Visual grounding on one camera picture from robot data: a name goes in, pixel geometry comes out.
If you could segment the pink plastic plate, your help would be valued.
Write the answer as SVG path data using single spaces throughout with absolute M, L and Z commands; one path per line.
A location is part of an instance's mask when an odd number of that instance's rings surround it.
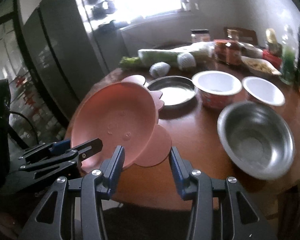
M 71 146 L 98 138 L 103 147 L 83 161 L 83 171 L 99 168 L 117 146 L 125 150 L 125 170 L 134 164 L 153 167 L 162 163 L 172 139 L 159 125 L 159 112 L 164 107 L 161 97 L 162 92 L 133 82 L 117 82 L 90 96 L 74 119 Z

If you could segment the shallow steel plate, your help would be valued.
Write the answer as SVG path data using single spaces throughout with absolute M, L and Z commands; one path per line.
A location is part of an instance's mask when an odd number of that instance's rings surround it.
M 192 80 L 183 76 L 166 76 L 151 81 L 147 88 L 160 91 L 160 100 L 165 109 L 179 108 L 188 104 L 197 94 L 197 87 Z

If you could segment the large steel bowl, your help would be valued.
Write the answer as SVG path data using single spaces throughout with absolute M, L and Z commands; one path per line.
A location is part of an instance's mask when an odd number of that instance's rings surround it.
M 256 179 L 279 179 L 293 164 L 293 133 L 267 105 L 241 101 L 226 106 L 218 117 L 217 133 L 231 161 Z

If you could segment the red instant noodle cup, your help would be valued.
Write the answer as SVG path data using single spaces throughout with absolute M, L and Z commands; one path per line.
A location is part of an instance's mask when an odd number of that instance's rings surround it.
M 235 76 L 217 70 L 198 72 L 192 77 L 202 104 L 211 109 L 223 109 L 232 104 L 235 95 L 242 90 L 241 81 Z

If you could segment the green lettuce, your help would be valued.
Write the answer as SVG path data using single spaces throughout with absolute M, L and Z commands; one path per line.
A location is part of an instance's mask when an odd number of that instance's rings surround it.
M 121 68 L 133 69 L 143 66 L 143 63 L 139 57 L 127 57 L 124 56 L 119 62 Z

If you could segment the dark grey refrigerator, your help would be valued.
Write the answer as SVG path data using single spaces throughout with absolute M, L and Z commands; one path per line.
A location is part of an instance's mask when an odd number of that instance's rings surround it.
M 47 105 L 68 122 L 128 54 L 112 0 L 18 0 L 22 34 Z

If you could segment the white foam-netted fruit left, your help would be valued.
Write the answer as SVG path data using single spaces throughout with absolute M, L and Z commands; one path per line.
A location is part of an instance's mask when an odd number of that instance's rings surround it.
M 158 62 L 153 64 L 150 69 L 149 73 L 154 78 L 159 78 L 166 76 L 168 72 L 170 71 L 170 65 L 165 62 Z

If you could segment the white foam-netted fruit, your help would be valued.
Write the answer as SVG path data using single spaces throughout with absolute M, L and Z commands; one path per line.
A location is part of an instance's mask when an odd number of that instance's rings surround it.
M 170 71 L 170 65 L 165 62 L 158 62 L 153 64 L 150 69 L 149 73 L 154 78 L 159 78 L 166 76 L 168 72 Z
M 181 71 L 189 71 L 196 67 L 196 60 L 192 54 L 185 52 L 177 56 L 177 64 Z

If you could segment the white foam-netted fruit right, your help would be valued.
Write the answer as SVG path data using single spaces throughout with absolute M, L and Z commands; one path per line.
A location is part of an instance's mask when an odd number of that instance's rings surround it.
M 196 67 L 196 60 L 192 54 L 185 52 L 177 56 L 177 64 L 181 71 L 189 71 Z

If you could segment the wrapped napa cabbage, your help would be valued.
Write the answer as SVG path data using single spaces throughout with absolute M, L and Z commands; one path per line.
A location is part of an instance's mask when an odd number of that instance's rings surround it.
M 202 64 L 212 58 L 214 47 L 214 42 L 197 42 L 174 49 L 140 49 L 138 50 L 138 57 L 145 67 L 151 67 L 158 62 L 165 62 L 171 67 L 176 67 L 178 55 L 190 53 L 196 64 Z

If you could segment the white dish with fries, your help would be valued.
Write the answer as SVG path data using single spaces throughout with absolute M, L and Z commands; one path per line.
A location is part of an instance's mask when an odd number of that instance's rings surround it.
M 241 56 L 241 61 L 251 73 L 259 77 L 281 76 L 281 72 L 267 60 Z

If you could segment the red chili sauce jar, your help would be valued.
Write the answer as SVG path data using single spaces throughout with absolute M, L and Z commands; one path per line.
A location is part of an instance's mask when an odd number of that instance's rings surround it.
M 224 62 L 226 63 L 226 44 L 227 44 L 227 40 L 223 40 L 223 39 L 217 39 L 214 40 L 214 56 L 215 59 L 220 61 L 220 62 Z

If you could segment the brown sauce bottle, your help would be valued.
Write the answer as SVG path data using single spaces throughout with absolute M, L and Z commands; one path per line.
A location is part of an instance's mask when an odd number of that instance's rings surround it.
M 231 66 L 241 64 L 241 46 L 239 44 L 239 32 L 235 29 L 227 29 L 228 42 L 226 46 L 226 63 Z

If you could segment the white jar black lid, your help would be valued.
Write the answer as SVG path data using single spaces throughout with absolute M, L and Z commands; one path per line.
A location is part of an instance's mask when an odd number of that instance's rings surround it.
M 191 40 L 192 43 L 210 42 L 210 32 L 208 29 L 192 29 Z

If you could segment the green liquid plastic bottle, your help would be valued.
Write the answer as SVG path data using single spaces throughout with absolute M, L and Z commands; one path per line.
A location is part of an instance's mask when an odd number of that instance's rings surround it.
M 285 33 L 282 36 L 280 78 L 285 84 L 292 85 L 295 79 L 296 40 L 290 25 L 285 25 L 284 30 Z

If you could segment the red box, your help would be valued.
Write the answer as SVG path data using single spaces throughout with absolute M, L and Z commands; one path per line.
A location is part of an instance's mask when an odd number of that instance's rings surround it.
M 262 51 L 262 59 L 270 62 L 277 70 L 280 69 L 282 60 L 279 57 L 272 55 L 268 50 L 264 49 Z

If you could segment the wooden chair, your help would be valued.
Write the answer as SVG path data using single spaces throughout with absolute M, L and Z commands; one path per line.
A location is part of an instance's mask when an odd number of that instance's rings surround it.
M 228 30 L 236 30 L 238 32 L 239 41 L 246 42 L 252 45 L 258 45 L 256 31 L 239 27 L 224 27 L 224 35 L 228 37 Z

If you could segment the small steel bowl yellow item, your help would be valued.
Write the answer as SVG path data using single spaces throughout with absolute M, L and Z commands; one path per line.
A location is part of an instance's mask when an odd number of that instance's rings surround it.
M 281 57 L 282 45 L 277 41 L 273 28 L 266 29 L 266 48 L 271 55 Z

